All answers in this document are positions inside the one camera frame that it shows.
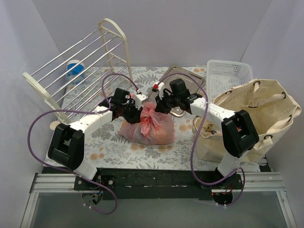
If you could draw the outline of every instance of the grommet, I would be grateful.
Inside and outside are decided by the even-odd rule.
[[[265,136],[264,136],[264,139],[266,139],[266,138],[269,137],[269,136],[270,136],[271,139],[273,138],[273,135],[268,134],[268,135],[265,135]]]
[[[254,84],[253,84],[253,86],[255,85],[255,83],[257,83],[258,82],[258,84],[261,84],[261,82],[260,81],[256,81],[256,82],[254,82]]]

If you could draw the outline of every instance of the white plastic basket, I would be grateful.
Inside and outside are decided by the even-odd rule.
[[[249,64],[209,60],[207,63],[207,95],[210,101],[232,87],[245,84],[253,79]]]

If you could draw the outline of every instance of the baking tray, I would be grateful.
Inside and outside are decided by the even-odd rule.
[[[170,75],[170,74],[179,74],[179,73],[184,73],[186,75],[190,75],[192,76],[193,78],[196,79],[196,81],[198,82],[199,85],[201,85],[202,87],[205,85],[206,83],[206,80],[204,79],[203,76],[200,76],[200,75],[197,75],[191,71],[188,71],[184,68],[181,68],[180,66],[171,66],[167,71],[166,73],[161,77],[164,78],[166,77],[167,75]],[[163,83],[165,84],[166,88],[170,90],[170,85],[169,83],[177,78],[181,78],[185,81],[185,84],[186,84],[186,87],[190,90],[190,93],[193,94],[193,93],[197,93],[198,90],[199,90],[199,87],[188,77],[184,76],[184,75],[173,75],[173,76],[170,76],[168,78],[166,78]],[[149,101],[152,101],[152,102],[155,102],[155,97],[156,97],[156,93],[154,92],[150,92],[148,94],[148,99]],[[170,112],[172,115],[174,116],[177,116],[177,117],[182,117],[185,115],[185,111],[181,110],[179,107],[176,107],[176,108],[173,108],[171,109],[171,112]]]

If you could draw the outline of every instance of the gray wall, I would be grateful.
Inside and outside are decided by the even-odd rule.
[[[193,66],[239,61],[271,0],[33,2],[60,51],[110,18],[127,35],[132,66]]]
[[[257,78],[277,79],[304,107],[304,1],[273,0],[256,30],[242,62],[249,63]],[[286,185],[298,227],[304,227],[304,114],[267,154]]]
[[[21,73],[33,72],[58,49],[31,0],[0,0],[0,227],[19,227],[36,172],[42,165],[27,148],[27,131],[36,116],[49,110]],[[43,119],[32,135],[33,149],[45,157],[50,139]]]

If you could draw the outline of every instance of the pink plastic bag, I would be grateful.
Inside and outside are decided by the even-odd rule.
[[[145,103],[141,122],[137,124],[124,122],[118,134],[133,143],[146,145],[164,145],[174,142],[175,130],[171,115],[157,113],[155,108],[155,103]]]

